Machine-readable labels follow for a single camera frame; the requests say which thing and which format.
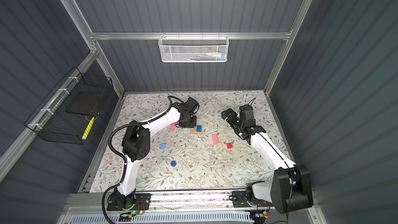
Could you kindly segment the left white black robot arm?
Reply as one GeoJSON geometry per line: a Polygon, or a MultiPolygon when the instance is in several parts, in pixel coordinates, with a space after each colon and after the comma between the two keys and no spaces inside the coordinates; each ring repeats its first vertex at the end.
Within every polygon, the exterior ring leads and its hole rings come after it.
{"type": "Polygon", "coordinates": [[[136,180],[144,158],[150,152],[151,138],[163,128],[175,123],[179,128],[192,129],[197,125],[196,113],[199,103],[189,97],[185,102],[169,95],[168,108],[160,114],[142,122],[135,120],[116,128],[108,139],[109,149],[123,159],[123,169],[119,182],[111,186],[113,202],[119,208],[131,209],[135,202],[136,180]],[[117,151],[112,145],[114,135],[125,130],[121,145],[122,151],[117,151]]]}

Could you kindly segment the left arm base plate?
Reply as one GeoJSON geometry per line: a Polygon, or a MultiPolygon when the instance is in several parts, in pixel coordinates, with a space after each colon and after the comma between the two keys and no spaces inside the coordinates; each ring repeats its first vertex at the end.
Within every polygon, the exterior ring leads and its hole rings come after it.
{"type": "Polygon", "coordinates": [[[127,197],[112,193],[106,200],[107,211],[146,211],[149,209],[151,194],[131,194],[127,197]]]}

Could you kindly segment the light pink rectangular block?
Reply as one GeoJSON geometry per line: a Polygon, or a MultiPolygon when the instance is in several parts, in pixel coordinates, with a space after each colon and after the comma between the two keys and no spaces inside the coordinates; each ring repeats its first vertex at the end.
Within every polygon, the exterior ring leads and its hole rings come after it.
{"type": "Polygon", "coordinates": [[[174,123],[170,126],[170,129],[171,129],[172,131],[174,131],[176,128],[177,128],[177,122],[174,122],[174,123]]]}

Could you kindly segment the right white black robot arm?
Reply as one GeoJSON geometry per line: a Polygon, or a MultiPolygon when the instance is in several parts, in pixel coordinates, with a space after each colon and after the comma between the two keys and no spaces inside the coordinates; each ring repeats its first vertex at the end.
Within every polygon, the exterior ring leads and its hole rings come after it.
{"type": "Polygon", "coordinates": [[[235,207],[270,203],[281,214],[288,214],[313,206],[313,192],[309,170],[298,166],[279,150],[256,124],[253,107],[249,104],[239,107],[239,113],[231,108],[223,111],[221,117],[235,134],[254,148],[265,164],[274,172],[272,183],[264,181],[248,183],[245,195],[233,195],[235,207]]]}

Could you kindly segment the natural wood plank block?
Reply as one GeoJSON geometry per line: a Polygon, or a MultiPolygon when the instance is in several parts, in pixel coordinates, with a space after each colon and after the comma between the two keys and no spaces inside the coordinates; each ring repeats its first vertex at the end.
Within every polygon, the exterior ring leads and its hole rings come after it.
{"type": "Polygon", "coordinates": [[[201,132],[202,132],[202,128],[196,126],[195,128],[191,129],[190,131],[191,131],[191,132],[200,132],[200,133],[201,133],[201,132]]]}

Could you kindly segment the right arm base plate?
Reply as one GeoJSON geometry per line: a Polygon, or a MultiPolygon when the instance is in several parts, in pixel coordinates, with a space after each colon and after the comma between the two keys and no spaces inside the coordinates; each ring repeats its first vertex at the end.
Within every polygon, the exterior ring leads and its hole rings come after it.
{"type": "Polygon", "coordinates": [[[245,191],[232,191],[229,196],[229,200],[232,201],[233,207],[273,207],[274,205],[264,200],[258,200],[254,196],[248,196],[245,191]]]}

